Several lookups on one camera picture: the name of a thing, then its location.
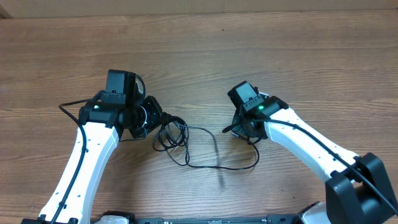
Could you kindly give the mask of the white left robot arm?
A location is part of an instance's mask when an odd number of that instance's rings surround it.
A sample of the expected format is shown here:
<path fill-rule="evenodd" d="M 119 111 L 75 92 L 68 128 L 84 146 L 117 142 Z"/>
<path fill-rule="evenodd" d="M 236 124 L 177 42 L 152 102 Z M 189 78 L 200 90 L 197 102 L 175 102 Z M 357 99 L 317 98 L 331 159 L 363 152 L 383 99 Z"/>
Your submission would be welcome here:
<path fill-rule="evenodd" d="M 132 72 L 109 70 L 105 89 L 82 103 L 72 118 L 76 141 L 62 177 L 39 216 L 23 223 L 89 223 L 103 171 L 124 130 L 139 141 L 160 124 L 161 107 Z"/>

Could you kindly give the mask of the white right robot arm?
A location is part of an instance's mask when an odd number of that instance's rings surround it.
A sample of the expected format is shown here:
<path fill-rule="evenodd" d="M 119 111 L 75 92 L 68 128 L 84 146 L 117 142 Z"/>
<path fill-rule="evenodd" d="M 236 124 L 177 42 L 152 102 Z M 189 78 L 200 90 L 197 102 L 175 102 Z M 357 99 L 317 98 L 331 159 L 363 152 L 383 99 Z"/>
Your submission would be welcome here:
<path fill-rule="evenodd" d="M 326 201 L 315 202 L 278 223 L 384 223 L 397 215 L 397 199 L 384 163 L 373 153 L 359 156 L 304 122 L 276 96 L 247 81 L 228 97 L 236 108 L 224 132 L 245 138 L 270 139 L 288 149 L 325 185 Z"/>

